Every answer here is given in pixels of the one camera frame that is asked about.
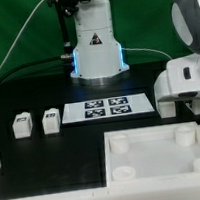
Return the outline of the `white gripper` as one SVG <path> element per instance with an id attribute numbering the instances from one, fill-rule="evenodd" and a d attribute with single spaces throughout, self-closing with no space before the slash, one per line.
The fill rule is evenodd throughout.
<path id="1" fill-rule="evenodd" d="M 155 101 L 200 99 L 198 60 L 199 56 L 192 54 L 168 61 L 154 83 Z"/>

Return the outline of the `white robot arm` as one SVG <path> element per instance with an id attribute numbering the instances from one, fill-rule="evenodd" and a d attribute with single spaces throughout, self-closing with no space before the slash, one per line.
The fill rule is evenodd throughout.
<path id="1" fill-rule="evenodd" d="M 75 9 L 77 46 L 71 76 L 92 84 L 127 71 L 112 32 L 109 0 L 69 0 Z M 200 98 L 200 0 L 173 0 L 172 21 L 190 56 L 173 59 L 155 82 L 159 102 Z"/>

